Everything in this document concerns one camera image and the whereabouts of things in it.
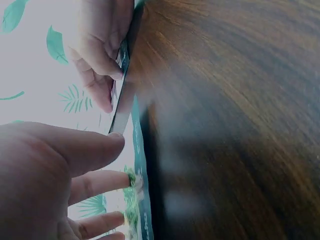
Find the hand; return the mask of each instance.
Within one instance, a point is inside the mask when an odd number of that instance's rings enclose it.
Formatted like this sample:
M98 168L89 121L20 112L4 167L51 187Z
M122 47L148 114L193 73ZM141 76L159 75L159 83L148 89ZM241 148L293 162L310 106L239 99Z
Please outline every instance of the hand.
M126 173L100 170L124 147L104 136L40 123L0 126L0 239L85 240L124 223L120 212L72 221L68 205L126 188ZM103 240L124 240L113 233Z
M113 80L123 76L116 58L129 30L134 0L69 1L68 21L61 27L66 54L97 105L109 113Z

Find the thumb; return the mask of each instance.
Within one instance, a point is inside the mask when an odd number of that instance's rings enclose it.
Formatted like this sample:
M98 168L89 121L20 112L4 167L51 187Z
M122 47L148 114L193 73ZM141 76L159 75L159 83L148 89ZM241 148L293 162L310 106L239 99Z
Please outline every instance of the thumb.
M99 75L110 76L113 80L121 80L121 68L105 51L104 43L94 36L81 40L79 54Z

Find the paper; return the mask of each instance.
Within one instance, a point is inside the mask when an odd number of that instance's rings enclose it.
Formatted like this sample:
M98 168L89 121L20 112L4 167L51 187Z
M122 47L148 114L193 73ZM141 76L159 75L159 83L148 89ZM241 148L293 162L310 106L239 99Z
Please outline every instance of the paper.
M124 79L114 83L113 111L100 110L68 64L62 34L52 27L52 12L58 9L47 4L47 0L0 3L0 124L30 121L108 134ZM126 72L126 42L117 62Z
M133 171L134 187L106 192L76 203L68 208L68 216L73 220L79 220L97 214L120 211L125 214L125 225L106 234L119 231L125 234L127 240L153 240L146 157L139 116L138 101L135 97L123 133L125 138L123 151L113 163L102 168L121 172Z
M47 3L46 0L0 3L0 124L38 122L106 135L129 65L127 43L121 44L117 57L124 75L113 85L113 111L105 113L79 84L78 73L69 65L64 53L62 34L52 27L51 17L58 12ZM146 158L136 98L124 137L123 152L103 169L130 173L134 186L72 205L68 216L77 220L121 211L125 224L104 235L120 231L128 240L153 240Z

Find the teal leaf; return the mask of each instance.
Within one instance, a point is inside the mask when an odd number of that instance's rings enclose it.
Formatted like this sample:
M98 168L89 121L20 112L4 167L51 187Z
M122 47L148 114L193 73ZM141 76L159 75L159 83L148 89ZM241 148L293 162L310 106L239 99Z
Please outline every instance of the teal leaf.
M85 104L85 109L88 111L88 97L86 97L84 104Z
M79 106L79 100L78 100L78 101L76 101L76 106L75 106L74 113L76 113L76 112L77 112L77 110L78 110L78 106Z
M9 97L5 97L5 98L0 98L0 100L12 100L12 99L16 99L20 96L22 96L23 94L25 94L24 91L19 92L18 94L14 95L14 96L9 96Z
M24 14L25 7L26 1L16 0L4 10L2 19L2 31L4 33L11 33L18 26Z
M76 101L74 101L73 104L72 104L72 106L70 107L69 113L71 113L71 111L72 111L72 109L74 108L75 104L76 104Z
M81 106L82 106L82 102L83 102L84 100L83 99L81 99L81 101L80 101L80 105L79 105L79 112L80 112L80 110L81 110Z
M75 97L75 95L74 95L74 92L71 90L71 87L68 86L68 88L69 88L70 93L72 94L73 99L75 99L76 97Z
M66 106L65 106L65 108L64 108L64 112L67 110L67 108L69 107L69 105L71 104L71 102L69 102Z
M79 90L75 84L72 84L73 87L68 86L68 91L64 91L64 93L58 93L61 96L61 102L65 102L66 106L64 108L64 112L68 111L71 113L74 109L74 113L81 112L83 102L85 103L85 110L88 111L89 106L93 108L92 100L85 95L85 92L82 91L82 95L79 93Z
M71 100L71 98L69 98L69 97L67 97L67 96L65 96L65 95L63 95L63 94L61 94L61 93L58 93L58 94L59 94L61 97L67 99L67 100Z
M50 56L63 65L68 64L68 60L65 55L64 44L62 41L62 34L58 31L54 31L52 26L49 28L46 35L46 47Z
M106 213L106 209L103 204L102 194L90 197L80 202L78 204L78 207L85 208L79 211L85 213L83 216L81 216L82 218Z
M74 89L76 90L76 95L77 95L77 98L79 98L79 91L78 91L78 88L76 85L72 84Z
M100 117L99 117L99 128L100 128L100 124L101 124L101 113L100 113Z

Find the wood grain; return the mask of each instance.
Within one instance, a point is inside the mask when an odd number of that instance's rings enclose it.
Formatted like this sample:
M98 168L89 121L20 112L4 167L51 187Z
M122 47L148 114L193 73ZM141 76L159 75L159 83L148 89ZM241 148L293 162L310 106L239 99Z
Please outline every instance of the wood grain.
M320 2L157 0L127 79L155 239L320 239Z

